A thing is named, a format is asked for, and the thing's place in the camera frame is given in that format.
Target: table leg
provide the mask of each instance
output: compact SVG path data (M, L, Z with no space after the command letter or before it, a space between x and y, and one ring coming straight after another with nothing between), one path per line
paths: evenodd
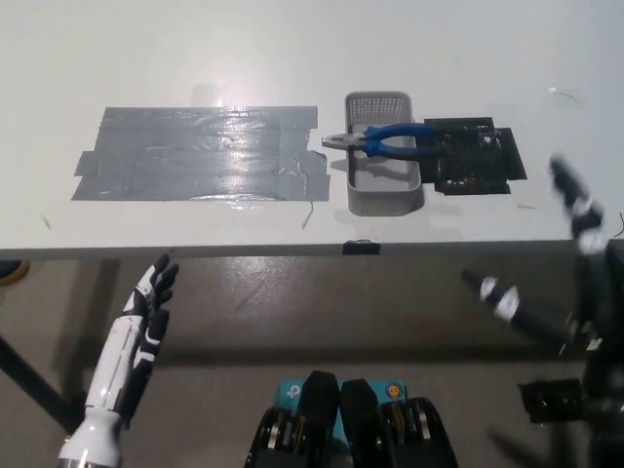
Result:
M79 410L72 407L18 352L0 336L0 370L32 398L67 434L82 422Z

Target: pliers jaw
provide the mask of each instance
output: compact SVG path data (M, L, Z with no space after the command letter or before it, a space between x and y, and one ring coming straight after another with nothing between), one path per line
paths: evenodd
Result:
M323 136L321 144L326 148L346 151L350 147L359 149L364 146L366 137L364 134L337 134Z

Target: orange sticker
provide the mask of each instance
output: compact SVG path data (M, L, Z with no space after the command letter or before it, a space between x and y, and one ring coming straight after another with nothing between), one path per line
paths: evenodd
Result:
M386 395L392 399L401 398L403 395L403 390L401 389L401 385L398 383L391 383L386 387Z

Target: white table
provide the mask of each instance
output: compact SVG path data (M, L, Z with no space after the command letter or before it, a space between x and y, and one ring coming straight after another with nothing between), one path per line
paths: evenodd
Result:
M176 255L382 252L568 238L547 176L562 150L621 228L624 3L619 0L136 0L5 2L0 14L0 257L173 248ZM198 93L211 89L212 93ZM72 202L106 106L317 105L310 149L344 130L344 97L397 90L414 118L491 116L528 180L511 195L445 197L357 217L345 173L330 200Z

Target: pliers handle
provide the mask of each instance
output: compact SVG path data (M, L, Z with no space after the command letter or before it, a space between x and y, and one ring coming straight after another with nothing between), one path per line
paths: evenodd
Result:
M358 134L339 134L325 136L323 146L334 149L347 150L350 147L363 151L367 156L382 156L400 161L415 161L427 156L444 156L449 151L446 148L436 147L401 147L382 143L390 137L432 137L438 129L426 124L394 124L386 127L368 127Z

